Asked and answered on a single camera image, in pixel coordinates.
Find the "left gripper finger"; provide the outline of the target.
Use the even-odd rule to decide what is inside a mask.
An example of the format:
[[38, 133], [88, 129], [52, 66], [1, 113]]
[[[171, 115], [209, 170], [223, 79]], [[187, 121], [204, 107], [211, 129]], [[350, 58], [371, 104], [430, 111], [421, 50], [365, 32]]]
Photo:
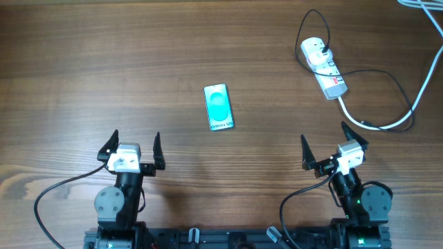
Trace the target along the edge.
[[153, 144], [153, 159], [156, 169], [165, 170], [165, 159], [161, 148], [161, 135], [158, 132]]
[[97, 160], [107, 162], [111, 154], [115, 153], [119, 144], [118, 130], [115, 129], [110, 139], [98, 151]]

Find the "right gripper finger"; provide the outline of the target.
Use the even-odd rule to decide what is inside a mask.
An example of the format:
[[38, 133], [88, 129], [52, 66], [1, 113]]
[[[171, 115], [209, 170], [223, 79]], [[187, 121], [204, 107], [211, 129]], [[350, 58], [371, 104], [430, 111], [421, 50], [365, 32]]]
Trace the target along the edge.
[[365, 151], [368, 148], [369, 142], [365, 138], [360, 136], [357, 132], [352, 130], [346, 122], [344, 121], [341, 122], [341, 128], [343, 130], [343, 133], [347, 141], [356, 140], [361, 146], [363, 151]]
[[316, 159], [309, 147], [304, 134], [300, 136], [302, 145], [302, 168], [304, 170], [311, 170], [316, 167]]

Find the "turquoise screen Galaxy smartphone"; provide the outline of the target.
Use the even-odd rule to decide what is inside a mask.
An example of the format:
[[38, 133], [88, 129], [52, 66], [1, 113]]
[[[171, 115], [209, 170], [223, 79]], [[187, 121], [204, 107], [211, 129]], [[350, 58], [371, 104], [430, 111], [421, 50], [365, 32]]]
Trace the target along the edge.
[[204, 97], [210, 130], [232, 129], [235, 122], [226, 84], [205, 86]]

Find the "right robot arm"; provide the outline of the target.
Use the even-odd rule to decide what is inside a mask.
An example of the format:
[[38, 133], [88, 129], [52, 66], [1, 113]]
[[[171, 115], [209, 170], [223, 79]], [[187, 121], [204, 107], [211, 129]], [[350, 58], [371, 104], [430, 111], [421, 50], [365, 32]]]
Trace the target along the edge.
[[317, 178], [328, 176], [328, 188], [336, 206], [345, 218], [334, 218], [323, 227], [298, 228], [293, 238], [302, 248], [371, 248], [392, 247], [388, 213], [392, 207], [392, 190], [383, 183], [362, 183], [356, 168], [365, 161], [369, 142], [341, 123], [346, 141], [337, 145], [337, 152], [317, 161], [305, 136], [301, 136], [302, 168], [314, 170]]

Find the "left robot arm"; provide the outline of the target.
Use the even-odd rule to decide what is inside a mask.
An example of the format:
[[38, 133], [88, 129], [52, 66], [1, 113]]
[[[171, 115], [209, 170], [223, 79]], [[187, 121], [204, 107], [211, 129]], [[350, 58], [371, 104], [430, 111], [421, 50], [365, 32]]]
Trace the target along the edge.
[[141, 146], [138, 143], [120, 142], [115, 130], [99, 150], [97, 159], [104, 168], [116, 176], [111, 187], [99, 191], [94, 201], [98, 213], [98, 229], [84, 238], [84, 248], [158, 248], [146, 223], [137, 220], [145, 206], [143, 179], [155, 177], [165, 169], [165, 159], [158, 133], [153, 144], [153, 163], [141, 162]]

